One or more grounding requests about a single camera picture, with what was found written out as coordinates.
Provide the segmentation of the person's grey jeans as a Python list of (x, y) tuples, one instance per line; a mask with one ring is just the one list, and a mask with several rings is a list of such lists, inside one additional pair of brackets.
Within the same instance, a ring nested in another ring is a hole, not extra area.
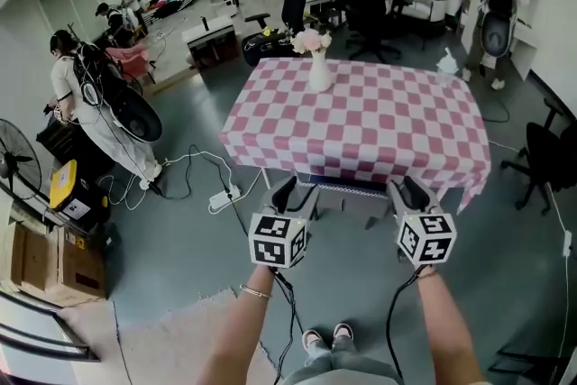
[(354, 342), (342, 340), (329, 347), (324, 341), (313, 346), (309, 353), (305, 366), (318, 371), (330, 371), (333, 369), (349, 368), (349, 363), (360, 357)]

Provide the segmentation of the person's left shoe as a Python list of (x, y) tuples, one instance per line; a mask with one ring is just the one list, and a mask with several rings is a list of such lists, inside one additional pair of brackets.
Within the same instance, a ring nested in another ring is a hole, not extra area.
[(323, 341), (322, 336), (314, 329), (306, 330), (301, 337), (304, 349), (309, 353), (311, 348)]

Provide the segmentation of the black standing fan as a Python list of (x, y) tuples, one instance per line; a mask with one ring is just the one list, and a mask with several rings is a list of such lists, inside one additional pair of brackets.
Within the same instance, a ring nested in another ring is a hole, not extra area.
[(11, 193), (21, 200), (35, 197), (41, 191), (41, 165), (22, 131), (0, 118), (0, 178)]

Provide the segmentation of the beige rug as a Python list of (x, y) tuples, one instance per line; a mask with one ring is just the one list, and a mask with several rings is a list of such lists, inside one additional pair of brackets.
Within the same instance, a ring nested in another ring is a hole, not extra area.
[(235, 300), (226, 289), (156, 321), (123, 327), (121, 346), (133, 385), (194, 385)]

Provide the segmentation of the clear plastic drink cup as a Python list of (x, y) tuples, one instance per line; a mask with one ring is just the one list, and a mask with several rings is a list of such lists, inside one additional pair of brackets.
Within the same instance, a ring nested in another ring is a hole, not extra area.
[(441, 87), (448, 87), (459, 70), (456, 59), (450, 49), (444, 49), (444, 56), (437, 62), (436, 79)]

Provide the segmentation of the brown cardboard box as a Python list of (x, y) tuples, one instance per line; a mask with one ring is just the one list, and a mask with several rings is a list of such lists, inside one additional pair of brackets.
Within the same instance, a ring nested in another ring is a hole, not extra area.
[(58, 230), (57, 304), (74, 307), (106, 298), (102, 256), (87, 248), (68, 228)]
[(7, 279), (18, 288), (46, 291), (57, 276), (56, 242), (13, 223), (8, 228)]

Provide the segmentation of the black drawer cabinet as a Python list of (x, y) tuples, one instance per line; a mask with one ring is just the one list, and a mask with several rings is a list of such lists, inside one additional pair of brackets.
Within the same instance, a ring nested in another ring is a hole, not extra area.
[(53, 115), (49, 116), (47, 126), (37, 133), (36, 141), (60, 164), (75, 160), (83, 179), (96, 180), (115, 165), (80, 125), (63, 125)]

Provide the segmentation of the black framed glass window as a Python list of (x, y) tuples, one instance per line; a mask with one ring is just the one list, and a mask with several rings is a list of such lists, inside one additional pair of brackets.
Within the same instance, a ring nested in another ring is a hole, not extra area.
[(15, 385), (78, 385), (77, 366), (101, 358), (60, 309), (0, 288), (0, 376)]

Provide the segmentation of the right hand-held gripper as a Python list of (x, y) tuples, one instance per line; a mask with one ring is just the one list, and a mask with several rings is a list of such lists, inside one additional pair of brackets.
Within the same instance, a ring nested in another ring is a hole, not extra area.
[(417, 268), (447, 261), (456, 241), (456, 227), (450, 214), (440, 214), (436, 193), (420, 179), (403, 178), (403, 187), (389, 180), (387, 190), (393, 213), (402, 219), (397, 245)]

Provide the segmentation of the person's left forearm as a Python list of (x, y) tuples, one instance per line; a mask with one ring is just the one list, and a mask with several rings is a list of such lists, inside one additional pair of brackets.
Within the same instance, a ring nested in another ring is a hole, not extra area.
[(257, 265), (227, 313), (196, 385), (246, 385), (273, 283), (271, 270)]

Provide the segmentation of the pink checkered tablecloth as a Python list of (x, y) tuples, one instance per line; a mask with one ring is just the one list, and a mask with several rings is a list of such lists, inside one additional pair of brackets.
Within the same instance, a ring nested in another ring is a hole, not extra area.
[(312, 62), (263, 59), (220, 139), (238, 164), (383, 184), (411, 176), (467, 206), (491, 170), (488, 135), (468, 85), (453, 75), (330, 60), (333, 85), (308, 83)]

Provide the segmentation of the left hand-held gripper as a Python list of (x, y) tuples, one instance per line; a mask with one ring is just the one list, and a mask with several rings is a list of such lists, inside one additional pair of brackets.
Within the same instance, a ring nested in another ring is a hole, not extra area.
[(289, 269), (305, 256), (307, 220), (316, 213), (320, 191), (314, 185), (299, 206), (287, 210), (289, 197), (296, 185), (297, 177), (292, 176), (275, 183), (263, 195), (262, 207), (252, 215), (248, 233), (253, 263)]

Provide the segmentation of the white top low cabinet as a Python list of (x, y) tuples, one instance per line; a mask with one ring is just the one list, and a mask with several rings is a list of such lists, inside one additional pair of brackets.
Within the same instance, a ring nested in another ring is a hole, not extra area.
[(233, 19), (221, 15), (214, 19), (201, 18), (201, 24), (181, 33), (188, 48), (188, 61), (198, 71), (213, 68), (236, 59), (240, 54)]

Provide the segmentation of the blue seat grey chair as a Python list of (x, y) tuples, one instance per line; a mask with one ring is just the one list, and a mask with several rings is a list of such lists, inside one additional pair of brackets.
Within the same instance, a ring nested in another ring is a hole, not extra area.
[(312, 187), (319, 191), (315, 218), (328, 211), (358, 215), (366, 219), (365, 229), (368, 230), (391, 211), (391, 201), (384, 183), (300, 172), (296, 176), (301, 196)]

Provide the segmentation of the black toolbox with yellow lid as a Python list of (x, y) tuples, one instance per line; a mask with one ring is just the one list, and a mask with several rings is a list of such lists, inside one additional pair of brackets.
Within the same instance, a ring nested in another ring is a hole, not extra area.
[(108, 196), (94, 182), (84, 180), (76, 160), (57, 170), (50, 182), (50, 209), (88, 229), (110, 217)]

